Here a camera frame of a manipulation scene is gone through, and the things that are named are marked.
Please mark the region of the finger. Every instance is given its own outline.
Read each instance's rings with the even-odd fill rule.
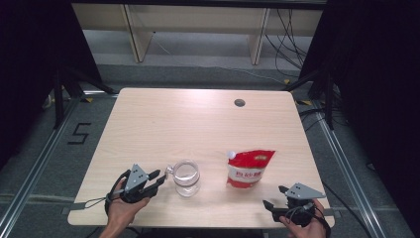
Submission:
[[[117,185],[115,186],[115,189],[114,190],[119,190],[119,189],[121,189],[121,187],[123,187],[123,182],[126,180],[126,178],[121,178],[119,181],[118,181],[118,183],[117,183]]]
[[[294,223],[293,223],[293,221],[291,221],[291,220],[289,220],[289,219],[287,219],[286,217],[284,217],[284,216],[280,216],[280,221],[287,227],[287,229],[289,229],[289,231],[292,233],[292,234],[297,234],[297,232],[299,231],[299,229],[301,228],[301,227],[299,227],[299,226],[297,226],[297,225],[295,225]]]
[[[319,209],[319,211],[324,212],[324,206],[319,202],[318,199],[313,199],[315,206]]]
[[[146,205],[148,205],[148,203],[149,203],[150,200],[151,199],[149,197],[143,198],[142,200],[140,200],[140,201],[138,201],[138,202],[135,203],[136,204],[136,208],[137,209],[142,209],[143,207],[145,207]]]

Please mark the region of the controller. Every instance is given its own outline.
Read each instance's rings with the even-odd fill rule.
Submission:
[[[139,165],[134,164],[131,170],[126,170],[120,175],[111,188],[111,191],[106,194],[105,212],[108,214],[108,209],[111,201],[116,198],[121,198],[127,203],[136,203],[145,197],[154,197],[158,194],[158,187],[166,180],[166,175],[157,179],[157,181],[145,187],[148,180],[153,180],[158,177],[160,170],[156,170],[150,174],[146,174]],[[126,178],[120,190],[115,190],[118,182]]]
[[[325,194],[299,182],[291,189],[282,185],[278,189],[287,197],[288,208],[276,208],[272,203],[263,200],[265,209],[271,212],[275,222],[280,222],[280,216],[285,216],[294,224],[302,227],[307,226],[315,215],[315,205],[312,199],[326,197]]]

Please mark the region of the metal rail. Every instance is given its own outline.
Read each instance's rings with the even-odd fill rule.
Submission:
[[[5,214],[3,215],[0,221],[0,237],[6,238],[9,236],[12,231],[13,226],[18,220],[19,215],[25,207],[25,204],[33,191],[35,185],[37,184],[41,174],[43,173],[45,167],[47,166],[51,155],[53,154],[56,145],[59,142],[59,139],[64,131],[68,118],[78,105],[79,98],[71,99],[65,112],[64,118],[61,124],[52,131],[52,134],[49,137],[46,145],[44,146],[41,154],[38,156],[35,164],[33,165],[31,171],[28,173],[24,183],[22,184],[19,191],[15,194],[12,202],[7,208]]]
[[[313,102],[316,109],[321,108],[319,101],[314,100]],[[353,172],[352,166],[347,160],[336,134],[333,130],[330,130],[330,127],[327,125],[325,120],[323,120],[321,113],[317,113],[317,118],[320,120],[321,128],[324,131],[325,137],[333,150],[334,156],[339,164],[347,185],[349,186],[350,192],[352,193],[356,205],[362,214],[362,218],[367,225],[367,230],[369,231],[371,237],[385,238],[385,231],[380,225],[376,212],[373,210],[361,184]]]

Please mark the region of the snack bag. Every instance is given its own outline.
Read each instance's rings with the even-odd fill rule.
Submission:
[[[231,186],[239,188],[252,187],[263,176],[263,171],[275,151],[248,151],[228,153],[228,181]]]

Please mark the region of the black strap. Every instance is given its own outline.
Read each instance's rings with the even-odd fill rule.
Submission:
[[[131,172],[130,170],[126,170],[124,173],[122,173],[118,177],[118,179],[115,181],[114,185],[111,188],[111,191],[106,194],[106,196],[105,196],[105,212],[106,212],[107,215],[108,215],[109,205],[111,204],[111,202],[113,200],[112,195],[114,194],[115,187],[117,186],[118,182],[120,182],[120,180],[122,178],[127,178],[130,175],[130,172]]]

